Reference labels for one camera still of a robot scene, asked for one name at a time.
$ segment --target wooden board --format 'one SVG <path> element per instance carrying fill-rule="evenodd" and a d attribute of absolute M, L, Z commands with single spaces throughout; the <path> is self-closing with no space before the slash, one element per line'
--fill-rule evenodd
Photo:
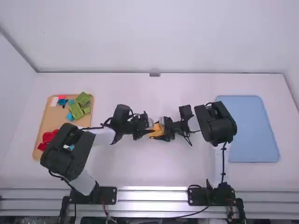
<path fill-rule="evenodd" d="M 66 95 L 67 99 L 75 99 L 79 94 L 76 95 Z M 62 108 L 62 106 L 56 105 L 56 106 L 51 106 L 52 100 L 54 97 L 58 97 L 58 95 L 53 95 L 50 96 L 47 100 L 47 105 L 45 107 L 45 110 L 43 112 L 43 118 L 41 121 L 41 125 L 39 127 L 39 131 L 37 134 L 36 138 L 36 143 L 34 145 L 34 150 L 32 153 L 32 157 L 35 161 L 40 161 L 41 156 L 43 154 L 43 151 L 39 150 L 37 147 L 38 145 L 43 141 L 43 134 L 45 132 L 51 132 L 54 129 L 59 129 L 62 124 L 65 122 L 72 123 L 77 126 L 90 126 L 91 125 L 91 120 L 92 120 L 92 113 L 93 113 L 93 96 L 91 95 L 91 113 L 85 115 L 84 117 L 74 120 L 74 121 L 69 121 L 66 118 L 66 115 L 69 112 L 69 104 L 66 103 L 65 108 Z"/>

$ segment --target cyan block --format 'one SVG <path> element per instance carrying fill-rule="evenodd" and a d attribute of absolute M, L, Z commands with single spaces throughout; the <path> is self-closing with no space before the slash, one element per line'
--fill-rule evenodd
<path fill-rule="evenodd" d="M 73 121 L 73 120 L 74 120 L 74 118 L 73 118 L 71 112 L 69 112 L 69 113 L 67 114 L 66 118 L 67 118 L 68 120 L 70 120 L 70 121 Z"/>
<path fill-rule="evenodd" d="M 75 103 L 75 100 L 74 99 L 69 99 L 69 105 L 73 105 Z"/>
<path fill-rule="evenodd" d="M 64 106 L 66 104 L 66 99 L 58 100 L 58 104 L 61 105 L 61 106 Z"/>

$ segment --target metal frame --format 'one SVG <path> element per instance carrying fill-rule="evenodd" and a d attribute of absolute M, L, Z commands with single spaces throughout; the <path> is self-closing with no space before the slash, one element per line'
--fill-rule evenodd
<path fill-rule="evenodd" d="M 107 210 L 116 217 L 175 217 L 199 211 L 189 206 L 187 187 L 121 187 L 116 205 Z M 69 189 L 0 189 L 0 216 L 58 216 Z M 299 219 L 299 192 L 236 191 L 244 200 L 247 218 Z M 226 218 L 227 208 L 210 207 L 193 217 Z M 74 216 L 70 205 L 68 216 Z M 77 217 L 104 217 L 101 205 L 77 205 Z"/>

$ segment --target light blue pad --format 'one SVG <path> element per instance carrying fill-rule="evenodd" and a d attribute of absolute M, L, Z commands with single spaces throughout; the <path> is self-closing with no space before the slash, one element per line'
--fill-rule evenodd
<path fill-rule="evenodd" d="M 277 162 L 279 149 L 263 101 L 258 96 L 218 96 L 237 123 L 230 162 Z"/>

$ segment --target green block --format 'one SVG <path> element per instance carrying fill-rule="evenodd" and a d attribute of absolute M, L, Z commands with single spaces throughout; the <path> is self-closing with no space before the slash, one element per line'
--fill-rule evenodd
<path fill-rule="evenodd" d="M 74 104 L 70 105 L 69 110 L 75 120 L 84 116 L 84 113 L 76 100 L 74 101 Z"/>
<path fill-rule="evenodd" d="M 86 107 L 82 109 L 84 114 L 89 114 L 91 112 L 90 107 Z"/>
<path fill-rule="evenodd" d="M 91 97 L 89 94 L 82 92 L 79 96 L 77 96 L 76 100 L 78 101 L 81 107 L 87 107 L 91 101 Z"/>

